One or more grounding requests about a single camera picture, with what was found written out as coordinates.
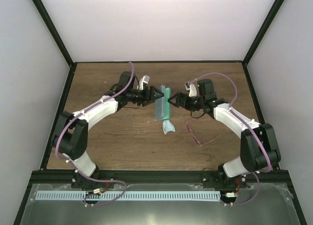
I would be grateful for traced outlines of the blue green glasses case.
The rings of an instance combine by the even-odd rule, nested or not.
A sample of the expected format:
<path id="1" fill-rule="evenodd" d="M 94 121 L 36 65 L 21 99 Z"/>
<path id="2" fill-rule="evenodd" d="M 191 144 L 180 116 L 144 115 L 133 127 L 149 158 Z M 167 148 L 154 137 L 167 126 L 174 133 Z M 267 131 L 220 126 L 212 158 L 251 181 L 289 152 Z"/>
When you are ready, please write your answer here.
<path id="1" fill-rule="evenodd" d="M 171 89 L 165 85 L 160 85 L 158 89 L 163 92 L 164 96 L 155 101 L 155 120 L 168 120 L 171 116 L 171 105 L 168 102 L 171 97 Z"/>

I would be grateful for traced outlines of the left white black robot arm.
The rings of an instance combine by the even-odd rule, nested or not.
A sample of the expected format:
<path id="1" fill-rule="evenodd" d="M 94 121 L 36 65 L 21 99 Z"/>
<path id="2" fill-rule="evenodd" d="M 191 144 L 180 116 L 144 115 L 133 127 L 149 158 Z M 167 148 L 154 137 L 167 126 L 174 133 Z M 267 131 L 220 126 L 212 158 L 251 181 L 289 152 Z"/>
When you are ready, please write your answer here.
<path id="1" fill-rule="evenodd" d="M 147 106 L 164 97 L 164 93 L 154 86 L 148 86 L 149 76 L 138 79 L 133 72 L 125 71 L 118 83 L 111 86 L 95 103 L 73 113 L 60 114 L 51 140 L 55 157 L 70 162 L 83 173 L 83 183 L 96 187 L 100 176 L 97 165 L 87 153 L 89 130 L 109 115 L 118 112 L 128 103 Z"/>

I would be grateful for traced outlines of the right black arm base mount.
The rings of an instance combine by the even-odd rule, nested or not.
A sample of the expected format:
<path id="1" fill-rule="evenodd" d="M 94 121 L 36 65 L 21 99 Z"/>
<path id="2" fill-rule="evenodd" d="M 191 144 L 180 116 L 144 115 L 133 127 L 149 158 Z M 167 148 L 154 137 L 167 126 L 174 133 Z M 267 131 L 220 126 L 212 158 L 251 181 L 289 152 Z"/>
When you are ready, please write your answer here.
<path id="1" fill-rule="evenodd" d="M 205 167 L 201 171 L 201 181 L 204 187 L 219 189 L 234 189 L 245 187 L 242 178 L 236 176 L 234 178 L 227 178 L 219 170 Z"/>

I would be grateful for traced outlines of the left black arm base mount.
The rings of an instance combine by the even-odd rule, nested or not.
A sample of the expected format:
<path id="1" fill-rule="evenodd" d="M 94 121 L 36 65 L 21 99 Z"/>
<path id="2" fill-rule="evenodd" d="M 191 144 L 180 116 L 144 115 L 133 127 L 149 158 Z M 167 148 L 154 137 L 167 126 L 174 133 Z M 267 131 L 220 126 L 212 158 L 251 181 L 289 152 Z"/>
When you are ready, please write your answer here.
<path id="1" fill-rule="evenodd" d="M 95 182 L 83 177 L 79 173 L 74 173 L 73 179 L 74 182 L 71 183 L 72 188 L 93 190 L 96 188 L 113 188 L 114 186 L 114 182 Z"/>

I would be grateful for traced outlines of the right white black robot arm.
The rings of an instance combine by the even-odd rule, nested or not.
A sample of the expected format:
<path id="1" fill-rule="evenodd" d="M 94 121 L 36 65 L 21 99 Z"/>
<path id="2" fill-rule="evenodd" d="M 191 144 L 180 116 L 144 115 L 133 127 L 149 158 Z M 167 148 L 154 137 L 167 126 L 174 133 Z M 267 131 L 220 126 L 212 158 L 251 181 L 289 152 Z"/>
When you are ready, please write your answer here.
<path id="1" fill-rule="evenodd" d="M 218 98 L 210 79 L 199 80 L 196 85 L 186 83 L 187 93 L 178 92 L 168 99 L 175 107 L 190 112 L 203 111 L 227 126 L 240 139 L 240 155 L 218 167 L 217 181 L 229 187 L 235 177 L 253 172 L 267 172 L 281 161 L 274 128 L 250 119 L 223 98 Z"/>

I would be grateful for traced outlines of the light blue cleaning cloth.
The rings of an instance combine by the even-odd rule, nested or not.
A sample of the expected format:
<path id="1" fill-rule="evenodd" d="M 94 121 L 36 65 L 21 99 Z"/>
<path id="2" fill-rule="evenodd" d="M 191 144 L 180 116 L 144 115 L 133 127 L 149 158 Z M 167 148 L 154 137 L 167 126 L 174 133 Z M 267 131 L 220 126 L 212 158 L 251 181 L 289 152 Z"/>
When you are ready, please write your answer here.
<path id="1" fill-rule="evenodd" d="M 168 132 L 175 132 L 176 129 L 173 125 L 173 123 L 170 120 L 164 120 L 162 122 L 162 130 L 163 133 L 166 135 Z"/>

